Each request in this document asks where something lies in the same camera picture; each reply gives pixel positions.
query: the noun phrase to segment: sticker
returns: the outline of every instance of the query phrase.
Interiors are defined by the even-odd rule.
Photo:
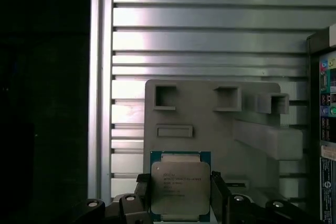
[[[333,161],[321,158],[321,220],[323,223],[332,224],[333,222]]]
[[[336,161],[336,147],[321,146],[321,156]]]
[[[321,71],[326,71],[328,69],[328,60],[321,61],[320,69]]]
[[[330,92],[336,92],[336,68],[331,69],[328,72],[330,78]]]
[[[336,60],[335,58],[328,59],[328,69],[336,68]]]

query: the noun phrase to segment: gray plastic bracket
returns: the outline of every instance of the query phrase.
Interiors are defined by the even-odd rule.
[[[216,88],[217,106],[213,110],[218,112],[241,111],[241,90],[239,86],[219,86]]]
[[[175,83],[156,84],[154,110],[176,110],[177,88]]]
[[[263,151],[276,160],[303,158],[300,130],[234,121],[234,139]]]
[[[256,98],[256,112],[288,114],[289,96],[283,93],[260,93]]]
[[[156,126],[158,137],[193,137],[193,127],[191,125],[166,125]]]

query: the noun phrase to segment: metal slat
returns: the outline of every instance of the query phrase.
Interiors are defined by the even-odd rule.
[[[305,53],[310,33],[117,31],[115,51],[212,51]]]
[[[277,67],[112,67],[115,75],[173,75],[173,76],[264,76],[264,77],[305,77],[305,68],[277,68]]]
[[[281,93],[289,94],[289,99],[291,101],[304,101],[307,99],[306,82],[299,81],[276,83],[280,85]],[[144,99],[145,84],[146,80],[113,80],[112,99]]]
[[[114,66],[277,66],[304,68],[308,59],[303,55],[285,54],[234,54],[234,53],[161,53],[130,55],[115,52]]]
[[[114,0],[117,4],[189,4],[189,5],[246,5],[291,6],[295,8],[315,6],[333,7],[335,0]]]
[[[307,107],[306,106],[290,106],[288,115],[280,116],[281,125],[305,125],[307,123]],[[144,105],[112,105],[112,123],[144,123]]]
[[[304,174],[307,172],[307,157],[298,161],[280,161],[279,173],[280,175]]]
[[[143,154],[112,154],[112,173],[142,173]]]
[[[111,142],[112,149],[140,149],[143,150],[143,140],[126,140],[113,139]]]
[[[140,3],[160,3],[158,0],[137,0]],[[325,0],[334,5],[336,0]],[[213,27],[236,29],[303,29],[327,27],[336,19],[336,10],[279,10],[236,8],[115,8],[116,27]]]
[[[136,178],[113,178],[111,180],[111,197],[134,192],[136,184]]]

